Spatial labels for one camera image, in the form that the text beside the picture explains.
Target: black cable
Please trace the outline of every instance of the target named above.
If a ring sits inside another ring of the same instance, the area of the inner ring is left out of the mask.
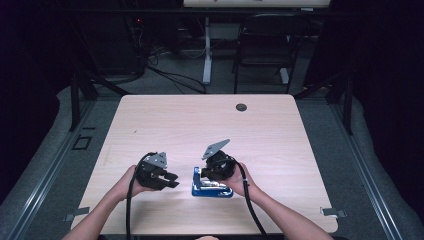
[[[127,215],[126,215],[126,229],[127,229],[127,240],[131,240],[131,198],[132,189],[134,186],[135,172],[131,179],[130,185],[127,192]]]
[[[260,223],[258,217],[256,216],[255,210],[252,207],[252,202],[250,201],[250,196],[249,196],[249,185],[247,183],[246,173],[244,172],[244,169],[239,162],[237,162],[235,159],[233,161],[235,161],[236,164],[239,166],[240,173],[243,178],[244,198],[246,199],[247,207],[249,208],[250,214],[252,215],[252,218],[255,221],[256,226],[258,226],[262,236],[265,239],[269,239],[267,233],[265,232],[265,229],[262,227],[262,224]]]
[[[131,240],[131,199],[132,199],[132,189],[134,186],[134,181],[135,178],[137,177],[137,169],[141,166],[141,162],[147,157],[147,156],[151,156],[153,155],[153,153],[147,153],[146,155],[144,155],[140,162],[137,164],[135,170],[134,170],[134,174],[133,177],[131,178],[130,184],[128,186],[128,192],[127,192],[127,215],[126,215],[126,219],[125,219],[125,224],[126,224],[126,230],[127,230],[127,240]]]
[[[190,77],[183,76],[183,75],[176,74],[176,73],[164,72],[164,71],[161,71],[161,70],[159,70],[157,68],[153,68],[151,66],[147,66],[147,69],[150,69],[151,71],[153,71],[153,72],[155,72],[155,73],[157,73],[157,74],[159,74],[159,75],[161,75],[161,76],[163,76],[163,77],[171,80],[172,82],[178,83],[178,84],[180,84],[180,85],[182,85],[182,86],[184,86],[186,88],[189,88],[189,89],[191,89],[193,91],[196,91],[196,92],[201,93],[201,94],[207,94],[205,85],[203,83],[201,83],[200,81],[194,79],[194,78],[190,78]],[[193,86],[190,86],[187,83],[184,83],[184,82],[182,82],[179,79],[176,79],[174,76],[182,77],[182,78],[185,78],[185,79],[188,79],[188,80],[192,80],[192,81],[198,83],[202,87],[202,90],[199,90],[199,89],[197,89],[197,88],[195,88]]]

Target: chair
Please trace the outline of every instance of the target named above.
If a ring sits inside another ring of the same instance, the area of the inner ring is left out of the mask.
[[[285,93],[289,93],[300,43],[310,22],[300,15],[255,14],[240,25],[236,55],[234,93],[239,84],[239,67],[290,69]]]

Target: metal rail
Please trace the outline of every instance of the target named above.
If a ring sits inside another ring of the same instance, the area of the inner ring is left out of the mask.
[[[53,159],[49,169],[40,179],[38,184],[35,186],[33,192],[29,196],[25,206],[22,209],[21,215],[18,218],[12,231],[9,233],[7,239],[23,239],[25,232],[37,214],[38,209],[46,198],[51,186],[53,185],[59,171],[61,170],[69,149],[72,148],[72,144],[77,140],[79,132],[82,130],[82,126],[88,118],[90,112],[93,110],[95,102],[87,101],[86,105],[81,112],[81,122],[76,126],[73,132],[69,132],[60,146],[55,158]]]

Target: hand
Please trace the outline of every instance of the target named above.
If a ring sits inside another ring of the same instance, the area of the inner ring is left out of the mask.
[[[116,194],[119,198],[119,201],[123,201],[127,198],[128,187],[130,185],[131,179],[134,175],[135,165],[128,168],[125,174],[119,179],[119,181],[111,188],[111,192]],[[154,189],[141,186],[137,180],[134,181],[134,186],[132,189],[132,197],[144,191],[155,191]]]
[[[249,190],[252,188],[257,188],[255,182],[253,181],[252,177],[250,176],[249,171],[247,170],[247,167],[244,163],[240,163],[240,165],[243,167],[244,172],[246,174],[247,184],[249,185]],[[240,167],[236,164],[234,169],[234,174],[230,178],[224,181],[219,181],[220,183],[223,183],[233,189],[235,193],[237,193],[240,196],[244,197],[244,187],[243,187],[243,176],[241,175]]]
[[[201,238],[197,238],[196,240],[219,240],[219,239],[216,238],[216,237],[212,237],[212,236],[204,236],[204,237],[201,237]]]

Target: wooden table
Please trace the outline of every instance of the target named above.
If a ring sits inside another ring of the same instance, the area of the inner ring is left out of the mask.
[[[247,106],[244,112],[236,105]],[[80,208],[93,209],[132,164],[147,152],[166,152],[169,172],[180,185],[146,192],[132,200],[131,232],[147,235],[258,234],[244,198],[193,197],[193,168],[204,167],[206,147],[222,149],[244,162],[257,184],[272,197],[307,216],[327,232],[337,230],[296,103],[290,95],[125,96],[117,109]],[[267,233],[281,233],[255,207]],[[106,222],[103,234],[125,233],[125,201]],[[77,216],[72,227],[84,216]]]

